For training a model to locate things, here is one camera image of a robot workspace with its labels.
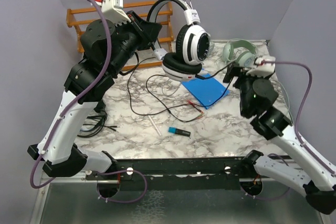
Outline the black white headphones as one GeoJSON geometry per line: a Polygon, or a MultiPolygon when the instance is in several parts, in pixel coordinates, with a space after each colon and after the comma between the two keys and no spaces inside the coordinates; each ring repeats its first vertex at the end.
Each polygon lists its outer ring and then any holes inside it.
{"type": "Polygon", "coordinates": [[[166,76],[178,82],[188,82],[201,78],[202,62],[209,53],[211,42],[210,34],[200,25],[198,11],[191,2],[186,0],[158,0],[148,12],[146,20],[156,23],[156,18],[161,8],[169,3],[178,4],[184,13],[184,25],[175,41],[175,52],[167,52],[156,40],[152,46],[154,55],[162,61],[162,69],[166,76]]]}

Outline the black blue headphones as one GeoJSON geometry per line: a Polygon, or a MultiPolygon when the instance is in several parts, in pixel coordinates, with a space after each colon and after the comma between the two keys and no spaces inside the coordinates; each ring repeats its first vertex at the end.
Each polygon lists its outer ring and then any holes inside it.
{"type": "Polygon", "coordinates": [[[77,135],[79,138],[94,137],[105,128],[117,132],[118,126],[106,125],[108,114],[106,112],[106,105],[103,101],[100,101],[93,111],[95,112],[94,115],[88,116],[82,125],[77,135]]]}

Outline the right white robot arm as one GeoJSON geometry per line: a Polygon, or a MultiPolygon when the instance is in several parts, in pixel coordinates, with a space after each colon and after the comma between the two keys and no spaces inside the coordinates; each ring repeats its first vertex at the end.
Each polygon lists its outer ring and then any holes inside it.
{"type": "Polygon", "coordinates": [[[231,63],[223,82],[231,83],[237,78],[233,86],[240,91],[241,116],[251,119],[253,129],[281,148],[301,169],[277,163],[257,150],[250,151],[239,167],[246,177],[266,176],[288,186],[304,196],[315,210],[329,215],[335,211],[335,166],[305,141],[291,120],[273,106],[279,94],[269,80],[271,75],[253,76],[231,63]]]}

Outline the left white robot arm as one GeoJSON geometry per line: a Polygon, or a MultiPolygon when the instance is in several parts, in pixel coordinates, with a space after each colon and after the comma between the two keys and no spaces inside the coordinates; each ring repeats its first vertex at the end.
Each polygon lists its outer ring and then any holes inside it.
{"type": "Polygon", "coordinates": [[[161,24],[156,17],[142,19],[134,11],[122,25],[97,19],[81,35],[83,59],[72,67],[58,112],[45,138],[28,148],[30,156],[44,160],[50,177],[71,177],[82,170],[98,172],[104,179],[115,175],[114,159],[107,152],[81,150],[75,143],[88,115],[102,100],[127,61],[136,51],[154,47],[161,24]]]}

